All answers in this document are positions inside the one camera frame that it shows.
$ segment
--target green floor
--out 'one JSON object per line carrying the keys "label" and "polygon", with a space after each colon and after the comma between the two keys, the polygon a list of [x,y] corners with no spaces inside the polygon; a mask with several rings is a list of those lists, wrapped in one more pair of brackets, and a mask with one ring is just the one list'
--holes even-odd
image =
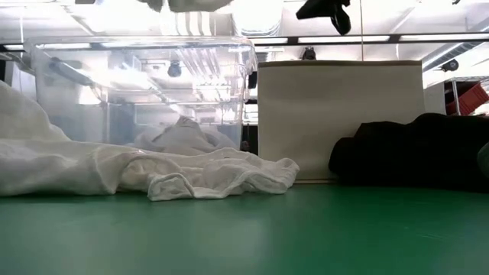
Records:
{"label": "green floor", "polygon": [[284,196],[0,199],[0,274],[488,274],[489,196],[295,186]]}

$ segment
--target ceiling light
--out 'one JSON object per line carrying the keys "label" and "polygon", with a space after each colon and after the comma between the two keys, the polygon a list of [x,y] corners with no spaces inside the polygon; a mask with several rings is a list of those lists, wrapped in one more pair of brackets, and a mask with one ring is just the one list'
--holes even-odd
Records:
{"label": "ceiling light", "polygon": [[4,45],[7,50],[24,50],[24,46],[22,44],[18,45]]}
{"label": "ceiling light", "polygon": [[[388,35],[371,35],[371,36],[363,36],[364,42],[384,42],[389,40]],[[362,42],[362,36],[360,35],[351,35],[344,37],[299,37],[300,44],[313,44],[313,43],[354,43],[354,42]]]}
{"label": "ceiling light", "polygon": [[250,41],[255,45],[260,44],[286,44],[288,39],[286,37],[276,38],[250,38]]}
{"label": "ceiling light", "polygon": [[0,7],[22,7],[29,5],[52,4],[52,5],[73,5],[75,0],[0,0]]}
{"label": "ceiling light", "polygon": [[36,46],[47,50],[89,49],[90,43],[68,43],[68,44],[41,44]]}
{"label": "ceiling light", "polygon": [[475,40],[475,39],[488,39],[489,33],[480,34],[417,34],[417,35],[403,35],[400,37],[401,41],[419,41],[419,40]]}

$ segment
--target black object hanging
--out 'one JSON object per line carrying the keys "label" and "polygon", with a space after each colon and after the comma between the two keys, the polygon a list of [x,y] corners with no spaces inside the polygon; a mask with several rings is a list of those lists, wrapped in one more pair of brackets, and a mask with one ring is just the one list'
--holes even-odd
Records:
{"label": "black object hanging", "polygon": [[139,2],[146,3],[152,10],[160,12],[163,7],[163,0],[138,0]]}
{"label": "black object hanging", "polygon": [[316,60],[316,52],[313,47],[307,47],[304,50],[303,55],[300,57],[301,60]]}
{"label": "black object hanging", "polygon": [[333,26],[340,33],[346,35],[351,30],[350,17],[343,10],[348,7],[350,0],[308,0],[296,13],[297,19],[329,17]]}

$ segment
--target crumpled fabric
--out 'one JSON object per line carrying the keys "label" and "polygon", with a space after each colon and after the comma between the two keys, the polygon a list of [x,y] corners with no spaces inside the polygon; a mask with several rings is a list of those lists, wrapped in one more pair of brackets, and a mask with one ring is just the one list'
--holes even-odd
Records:
{"label": "crumpled fabric", "polygon": [[475,116],[364,123],[336,143],[329,169],[341,184],[489,193],[488,142],[489,119]]}
{"label": "crumpled fabric", "polygon": [[140,191],[160,201],[282,194],[298,171],[290,159],[271,162],[232,148],[189,157],[71,141],[36,102],[0,82],[0,196]]}
{"label": "crumpled fabric", "polygon": [[238,149],[225,134],[213,128],[201,128],[197,122],[185,116],[165,129],[147,128],[128,146],[184,156],[197,156],[222,148]]}

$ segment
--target clear plastic bin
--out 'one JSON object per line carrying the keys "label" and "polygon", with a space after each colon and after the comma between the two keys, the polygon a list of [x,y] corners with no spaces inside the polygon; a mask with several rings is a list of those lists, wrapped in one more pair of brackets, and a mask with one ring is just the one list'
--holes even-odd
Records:
{"label": "clear plastic bin", "polygon": [[[245,38],[39,38],[24,48],[37,101],[75,141],[135,147],[149,141],[157,147],[142,149],[159,151],[169,142],[193,146],[195,133],[185,131],[159,140],[177,124],[200,128],[214,148],[239,148],[244,100],[257,68]],[[216,132],[232,142],[214,141],[208,133]]]}

